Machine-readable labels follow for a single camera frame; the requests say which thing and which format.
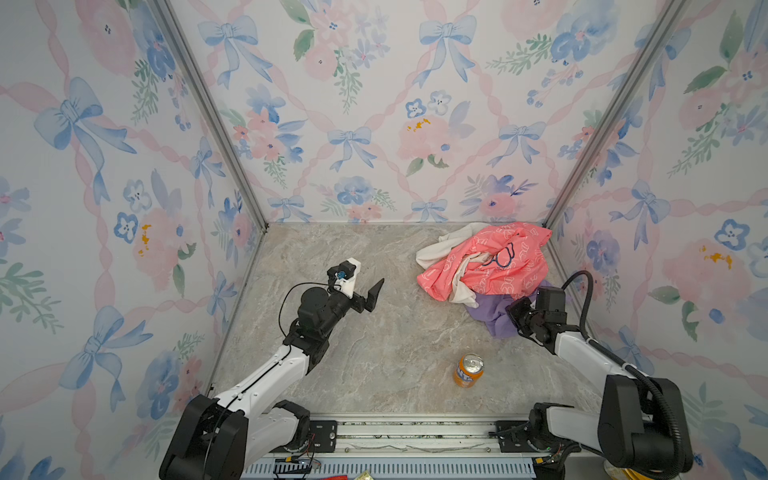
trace orange soda can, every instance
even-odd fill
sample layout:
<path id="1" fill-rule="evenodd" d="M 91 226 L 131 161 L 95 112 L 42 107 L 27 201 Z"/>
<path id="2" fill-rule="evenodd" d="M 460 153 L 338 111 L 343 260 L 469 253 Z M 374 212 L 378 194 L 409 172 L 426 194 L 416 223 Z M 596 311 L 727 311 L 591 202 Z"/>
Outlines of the orange soda can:
<path id="1" fill-rule="evenodd" d="M 453 381 L 456 385 L 469 389 L 475 386 L 475 381 L 482 376 L 482 368 L 482 358 L 474 353 L 467 353 L 458 361 L 456 371 L 453 372 Z"/>

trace wallpapered wall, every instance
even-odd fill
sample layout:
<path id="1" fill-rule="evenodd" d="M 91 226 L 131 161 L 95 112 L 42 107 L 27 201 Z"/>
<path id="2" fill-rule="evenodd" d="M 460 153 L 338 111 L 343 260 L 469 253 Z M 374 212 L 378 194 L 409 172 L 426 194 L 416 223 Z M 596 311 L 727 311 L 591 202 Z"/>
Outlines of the wallpapered wall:
<path id="1" fill-rule="evenodd" d="M 601 340 L 683 391 L 696 479 L 768 478 L 767 19 L 691 3 L 555 234 Z"/>
<path id="2" fill-rule="evenodd" d="M 351 223 L 542 220 L 663 4 L 172 3 L 268 220 Z"/>
<path id="3" fill-rule="evenodd" d="M 0 11 L 0 478 L 150 478 L 256 229 L 144 3 Z"/>

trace pink garment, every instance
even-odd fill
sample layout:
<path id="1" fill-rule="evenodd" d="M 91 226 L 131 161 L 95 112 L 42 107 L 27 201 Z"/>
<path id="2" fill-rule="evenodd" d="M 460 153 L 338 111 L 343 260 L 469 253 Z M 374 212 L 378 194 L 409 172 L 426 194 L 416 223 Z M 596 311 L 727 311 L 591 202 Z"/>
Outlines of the pink garment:
<path id="1" fill-rule="evenodd" d="M 435 300 L 446 301 L 462 259 L 478 253 L 492 258 L 469 262 L 462 282 L 476 293 L 509 295 L 513 299 L 531 295 L 549 273 L 541 247 L 552 231 L 530 223 L 514 222 L 486 227 L 451 250 L 448 256 L 429 267 L 416 281 Z"/>

